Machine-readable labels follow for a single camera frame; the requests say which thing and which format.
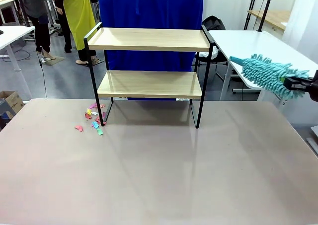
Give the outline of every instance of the two-tier shelf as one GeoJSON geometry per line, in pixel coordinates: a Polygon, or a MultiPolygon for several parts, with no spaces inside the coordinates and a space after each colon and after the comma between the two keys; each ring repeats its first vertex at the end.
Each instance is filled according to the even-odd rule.
{"type": "Polygon", "coordinates": [[[107,121],[114,97],[190,98],[194,123],[199,128],[210,61],[207,63],[201,90],[196,73],[198,57],[194,72],[116,71],[109,70],[107,50],[197,52],[197,56],[199,52],[209,52],[210,59],[214,42],[204,25],[201,30],[174,30],[102,28],[102,24],[98,23],[85,36],[84,43],[100,118],[103,117],[99,97],[111,98],[106,116],[101,120],[102,126],[107,121]],[[105,54],[107,72],[98,89],[89,50],[103,50],[105,54]],[[200,100],[197,119],[194,116],[193,99],[200,100]]]}

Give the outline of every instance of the hand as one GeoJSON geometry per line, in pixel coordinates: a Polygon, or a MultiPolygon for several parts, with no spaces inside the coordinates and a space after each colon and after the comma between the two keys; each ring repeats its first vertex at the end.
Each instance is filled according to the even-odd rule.
{"type": "Polygon", "coordinates": [[[58,12],[58,14],[63,15],[63,10],[61,8],[56,8],[56,11],[58,12]]]}

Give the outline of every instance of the top shelf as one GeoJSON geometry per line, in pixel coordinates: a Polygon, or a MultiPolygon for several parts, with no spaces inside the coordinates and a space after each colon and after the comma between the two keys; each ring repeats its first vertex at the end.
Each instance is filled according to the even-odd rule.
{"type": "Polygon", "coordinates": [[[88,42],[91,50],[208,52],[201,30],[100,28],[88,42]]]}

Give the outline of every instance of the yellow skirt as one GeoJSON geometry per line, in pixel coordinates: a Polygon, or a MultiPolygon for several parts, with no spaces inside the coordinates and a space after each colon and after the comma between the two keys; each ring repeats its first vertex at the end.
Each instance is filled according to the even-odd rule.
{"type": "Polygon", "coordinates": [[[95,26],[90,0],[64,0],[63,6],[76,49],[82,50],[84,36],[95,26]]]}

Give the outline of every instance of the microfiber duster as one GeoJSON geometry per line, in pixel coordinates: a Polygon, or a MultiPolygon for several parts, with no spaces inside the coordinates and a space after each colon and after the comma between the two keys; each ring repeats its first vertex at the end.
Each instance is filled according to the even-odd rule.
{"type": "Polygon", "coordinates": [[[284,86],[286,77],[308,78],[309,70],[291,69],[292,64],[273,63],[271,59],[263,59],[262,55],[253,55],[250,59],[230,57],[230,61],[243,67],[243,76],[258,86],[272,91],[282,99],[303,97],[305,92],[291,91],[284,86]]]}

